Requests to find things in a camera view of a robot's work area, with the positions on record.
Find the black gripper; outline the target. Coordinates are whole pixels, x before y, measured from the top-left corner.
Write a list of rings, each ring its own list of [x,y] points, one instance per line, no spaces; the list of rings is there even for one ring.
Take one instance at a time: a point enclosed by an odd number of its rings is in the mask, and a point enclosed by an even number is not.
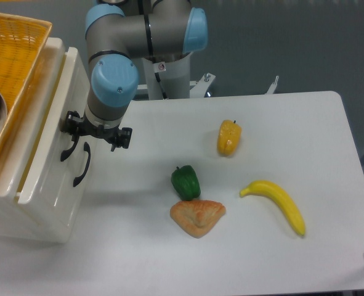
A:
[[[121,128],[119,125],[106,127],[103,124],[95,126],[87,116],[80,117],[77,111],[68,111],[61,121],[60,131],[71,136],[73,142],[78,142],[80,136],[92,136],[103,139],[111,144],[111,151],[116,148],[128,149],[132,136],[132,128]]]

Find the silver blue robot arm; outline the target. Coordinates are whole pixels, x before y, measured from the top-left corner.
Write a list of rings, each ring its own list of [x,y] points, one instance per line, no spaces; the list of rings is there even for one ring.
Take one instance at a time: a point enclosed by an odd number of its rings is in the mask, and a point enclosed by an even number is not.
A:
[[[83,136],[103,139],[113,149],[128,148],[131,128],[120,128],[134,98],[139,73],[133,59],[158,60],[186,56],[208,44],[208,23],[203,9],[190,1],[151,1],[151,12],[127,16],[120,4],[97,1],[86,14],[85,39],[90,90],[84,113],[67,112],[61,132],[71,135],[68,158]]]

